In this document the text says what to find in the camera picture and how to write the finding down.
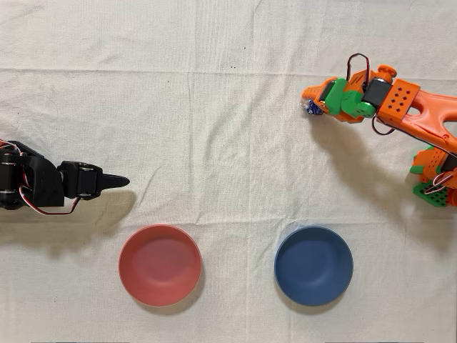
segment mounting hole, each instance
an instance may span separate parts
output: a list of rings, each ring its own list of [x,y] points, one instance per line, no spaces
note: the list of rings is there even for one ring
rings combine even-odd
[[[413,107],[410,107],[409,110],[408,110],[408,115],[409,115],[409,116],[418,116],[419,114],[421,114],[421,113],[419,112],[419,110],[418,110],[418,109],[415,109],[415,108],[413,108]]]

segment red bowl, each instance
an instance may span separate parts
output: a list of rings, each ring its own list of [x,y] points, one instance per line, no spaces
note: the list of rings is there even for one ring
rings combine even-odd
[[[151,225],[130,236],[119,255],[119,276],[125,290],[151,306],[184,299],[201,273],[200,251],[183,230]]]

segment blue bowl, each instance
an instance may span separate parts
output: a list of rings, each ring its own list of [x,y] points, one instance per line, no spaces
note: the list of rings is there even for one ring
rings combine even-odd
[[[321,306],[344,293],[351,281],[351,250],[335,232],[302,227],[281,243],[274,274],[281,291],[306,306]]]

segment red wire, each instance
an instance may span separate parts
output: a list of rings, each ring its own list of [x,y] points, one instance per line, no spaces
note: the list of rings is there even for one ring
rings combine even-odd
[[[351,78],[351,60],[356,56],[365,57],[365,60],[366,60],[365,87],[367,87],[368,82],[370,81],[370,60],[368,59],[367,56],[365,56],[364,54],[361,54],[359,52],[357,54],[352,54],[348,59],[348,71],[346,72],[346,81],[349,81],[349,79]]]
[[[19,187],[19,193],[21,195],[22,200],[24,200],[24,202],[27,205],[29,205],[29,207],[31,207],[35,212],[43,214],[44,216],[63,216],[65,214],[71,214],[71,213],[73,213],[74,209],[76,208],[76,205],[79,203],[79,200],[81,200],[81,198],[75,199],[75,201],[73,202],[73,204],[70,207],[70,212],[45,212],[42,209],[39,209],[38,207],[33,205],[29,200],[27,200],[27,198],[24,194],[23,188],[24,188],[24,185]]]

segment bowl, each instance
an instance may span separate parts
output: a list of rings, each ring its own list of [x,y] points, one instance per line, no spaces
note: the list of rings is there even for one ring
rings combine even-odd
[[[201,274],[201,256],[183,230],[165,224],[133,233],[119,255],[119,277],[125,290],[150,306],[175,304],[189,295]]]
[[[274,274],[281,291],[306,306],[321,306],[344,293],[353,272],[351,250],[335,232],[301,227],[276,253]]]

